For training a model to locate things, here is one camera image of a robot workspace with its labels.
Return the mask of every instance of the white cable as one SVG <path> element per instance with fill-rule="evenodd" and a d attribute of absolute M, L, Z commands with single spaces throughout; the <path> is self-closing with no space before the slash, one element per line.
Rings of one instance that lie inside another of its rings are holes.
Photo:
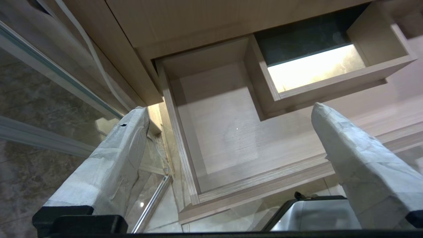
<path fill-rule="evenodd" d="M 65 13 L 65 15 L 71 20 L 71 22 L 75 25 L 75 27 L 78 29 L 79 33 L 84 38 L 85 42 L 88 45 L 88 48 L 91 52 L 91 55 L 94 58 L 95 63 L 97 64 L 97 67 L 99 68 L 104 80 L 106 81 L 107 86 L 109 87 L 112 94 L 115 96 L 115 98 L 128 110 L 131 111 L 132 109 L 123 101 L 123 99 L 118 95 L 116 90 L 113 88 L 112 84 L 110 83 L 109 77 L 107 73 L 104 71 L 103 65 L 100 62 L 100 59 L 97 55 L 96 50 L 94 49 L 93 44 L 91 43 L 90 37 L 87 35 L 85 30 L 82 28 L 81 24 L 77 21 L 75 16 L 71 13 L 71 11 L 68 9 L 66 4 L 62 0 L 56 0 L 56 3 L 59 5 L 59 7 L 62 9 L 62 11 Z"/>

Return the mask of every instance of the open drawer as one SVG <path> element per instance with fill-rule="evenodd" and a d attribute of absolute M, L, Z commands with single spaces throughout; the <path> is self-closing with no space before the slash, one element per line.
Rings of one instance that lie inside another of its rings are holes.
<path fill-rule="evenodd" d="M 379 101 L 363 102 L 389 98 L 375 86 L 416 58 L 387 19 L 372 3 L 349 29 L 366 57 L 364 68 L 282 93 L 254 35 L 156 60 L 191 202 L 203 206 L 197 210 L 201 216 L 333 174 L 312 128 L 310 106 L 335 99 L 330 106 L 354 118 L 381 107 Z M 419 132 L 389 134 L 402 119 L 380 123 L 382 117 L 357 125 L 382 142 L 403 143 L 406 133 Z M 182 221 L 196 215 L 186 216 Z"/>

